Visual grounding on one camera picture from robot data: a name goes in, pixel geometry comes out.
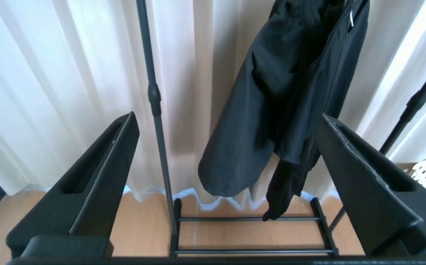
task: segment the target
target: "wooden floor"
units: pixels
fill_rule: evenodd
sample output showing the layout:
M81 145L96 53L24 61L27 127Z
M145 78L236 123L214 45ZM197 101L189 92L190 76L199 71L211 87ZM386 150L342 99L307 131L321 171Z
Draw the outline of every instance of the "wooden floor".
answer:
M0 203L0 264L10 260L10 250L5 236L18 221L44 195L41 192L23 191L13 197L5 197ZM111 233L116 256L167 256L170 241L165 196L153 194L138 202L131 194L123 196ZM214 211L199 209L196 198L182 199L183 216L261 216L268 205L264 203L256 211L237 212L228 202ZM332 220L341 202L329 198L322 203L327 220ZM312 215L309 203L295 197L289 214ZM341 255L361 255L363 250L345 216L333 233ZM180 233L181 247L323 247L315 222L183 222Z

